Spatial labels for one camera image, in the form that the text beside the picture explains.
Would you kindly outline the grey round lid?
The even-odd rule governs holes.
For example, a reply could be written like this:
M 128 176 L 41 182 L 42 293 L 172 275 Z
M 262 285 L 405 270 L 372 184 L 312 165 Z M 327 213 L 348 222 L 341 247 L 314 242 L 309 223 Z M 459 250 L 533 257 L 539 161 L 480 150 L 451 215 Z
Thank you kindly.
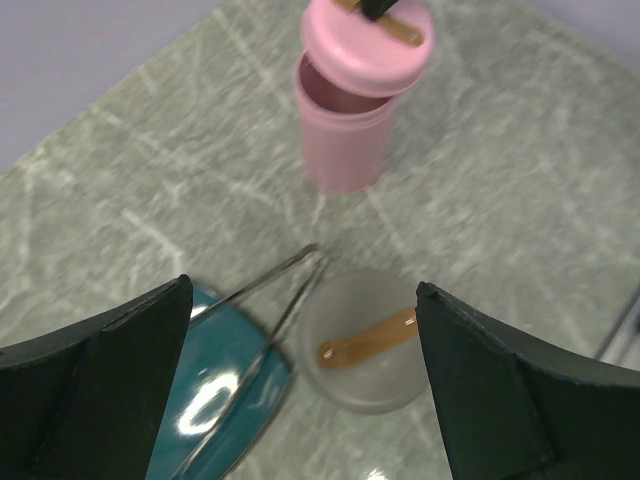
M 350 411 L 383 414 L 428 384 L 415 318 L 415 288 L 382 270 L 322 283 L 305 302 L 295 336 L 301 374 Z

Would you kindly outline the pink round lid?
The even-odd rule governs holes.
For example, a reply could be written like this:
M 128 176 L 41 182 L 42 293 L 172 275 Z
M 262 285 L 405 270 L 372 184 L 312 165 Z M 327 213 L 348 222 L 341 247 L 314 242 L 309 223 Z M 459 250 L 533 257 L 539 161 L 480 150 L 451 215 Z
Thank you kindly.
M 400 1 L 390 15 L 417 27 L 423 41 L 410 46 L 360 12 L 334 1 L 312 1 L 301 18 L 301 38 L 316 69 L 338 87 L 369 97 L 389 97 L 411 88 L 433 51 L 435 31 L 421 1 Z

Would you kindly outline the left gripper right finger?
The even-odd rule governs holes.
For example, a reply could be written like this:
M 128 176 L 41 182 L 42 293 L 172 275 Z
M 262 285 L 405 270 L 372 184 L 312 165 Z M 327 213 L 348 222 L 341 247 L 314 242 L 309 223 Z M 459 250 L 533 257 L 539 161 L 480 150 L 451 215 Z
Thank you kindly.
M 639 374 L 422 282 L 423 358 L 455 479 L 636 479 Z

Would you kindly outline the pink cylindrical container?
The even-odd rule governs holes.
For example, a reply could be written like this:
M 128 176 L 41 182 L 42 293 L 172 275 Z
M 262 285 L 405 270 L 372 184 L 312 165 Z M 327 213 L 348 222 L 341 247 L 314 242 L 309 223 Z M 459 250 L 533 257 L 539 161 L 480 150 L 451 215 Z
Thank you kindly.
M 319 189 L 354 193 L 383 173 L 397 99 L 348 92 L 327 79 L 303 53 L 294 71 L 302 158 Z

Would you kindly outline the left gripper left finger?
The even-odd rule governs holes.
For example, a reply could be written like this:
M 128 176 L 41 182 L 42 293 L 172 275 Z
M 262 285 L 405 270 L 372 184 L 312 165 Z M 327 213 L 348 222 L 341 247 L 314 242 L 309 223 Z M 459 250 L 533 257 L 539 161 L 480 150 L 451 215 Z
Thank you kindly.
M 181 275 L 2 348 L 2 478 L 144 478 L 192 305 Z

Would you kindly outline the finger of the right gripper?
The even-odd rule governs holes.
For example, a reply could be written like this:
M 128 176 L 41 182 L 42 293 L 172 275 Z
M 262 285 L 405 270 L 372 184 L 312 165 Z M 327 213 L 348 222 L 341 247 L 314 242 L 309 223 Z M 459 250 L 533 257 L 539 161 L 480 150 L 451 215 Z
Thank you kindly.
M 377 21 L 399 0 L 360 0 L 359 9 L 370 21 Z

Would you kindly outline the teal square plate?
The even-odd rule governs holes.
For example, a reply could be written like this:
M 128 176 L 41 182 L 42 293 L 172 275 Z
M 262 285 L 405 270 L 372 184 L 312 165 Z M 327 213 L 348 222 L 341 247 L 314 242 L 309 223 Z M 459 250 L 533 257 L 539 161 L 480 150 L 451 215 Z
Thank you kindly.
M 158 431 L 148 479 L 169 479 L 216 422 L 265 343 L 264 330 L 227 304 L 191 327 Z M 223 479 L 249 453 L 278 413 L 292 384 L 292 367 L 272 347 L 251 385 L 242 390 L 207 449 L 183 476 Z

